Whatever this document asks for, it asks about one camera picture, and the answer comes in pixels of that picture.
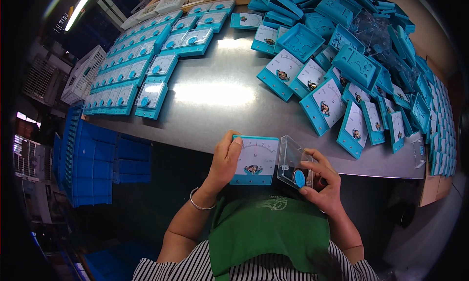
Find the forearm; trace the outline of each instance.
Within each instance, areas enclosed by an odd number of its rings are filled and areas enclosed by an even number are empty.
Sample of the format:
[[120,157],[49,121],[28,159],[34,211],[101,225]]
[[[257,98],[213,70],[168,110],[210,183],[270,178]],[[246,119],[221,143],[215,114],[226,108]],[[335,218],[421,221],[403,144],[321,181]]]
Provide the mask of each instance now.
[[[202,187],[192,195],[192,200],[199,207],[210,208],[216,202],[216,194]],[[167,231],[197,241],[202,230],[207,223],[211,210],[198,210],[188,200],[184,206],[176,213],[169,224]]]
[[342,207],[329,215],[329,227],[331,240],[342,251],[363,245],[360,233]]

